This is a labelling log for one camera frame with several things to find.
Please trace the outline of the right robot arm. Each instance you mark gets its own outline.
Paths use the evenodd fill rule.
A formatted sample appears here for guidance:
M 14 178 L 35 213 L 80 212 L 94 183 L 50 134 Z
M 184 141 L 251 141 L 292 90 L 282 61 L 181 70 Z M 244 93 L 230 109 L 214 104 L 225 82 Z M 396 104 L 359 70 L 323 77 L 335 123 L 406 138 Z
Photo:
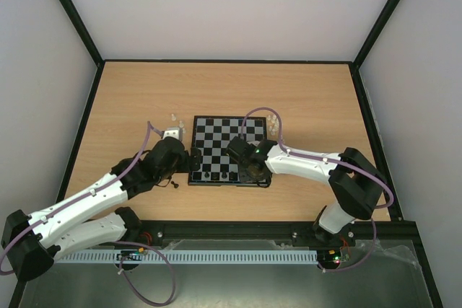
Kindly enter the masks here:
M 354 148 L 342 153 L 300 151 L 279 142 L 251 144 L 237 136 L 226 149 L 236 163 L 241 182 L 270 181 L 273 175 L 291 175 L 330 186 L 335 201 L 321 209 L 312 226 L 314 237 L 331 244 L 353 221 L 368 220 L 386 189 L 381 173 Z

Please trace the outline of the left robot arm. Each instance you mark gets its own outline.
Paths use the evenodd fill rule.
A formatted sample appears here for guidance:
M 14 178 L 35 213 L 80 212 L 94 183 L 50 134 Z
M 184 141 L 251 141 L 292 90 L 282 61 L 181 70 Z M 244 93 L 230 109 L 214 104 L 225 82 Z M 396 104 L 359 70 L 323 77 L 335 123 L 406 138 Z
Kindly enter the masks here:
M 61 258 L 107 242 L 133 242 L 141 220 L 122 204 L 150 191 L 175 173 L 189 173 L 201 164 L 201 152 L 186 150 L 173 137 L 150 150 L 122 159 L 97 182 L 51 207 L 31 214 L 17 210 L 8 215 L 1 246 L 18 281 L 31 281 Z

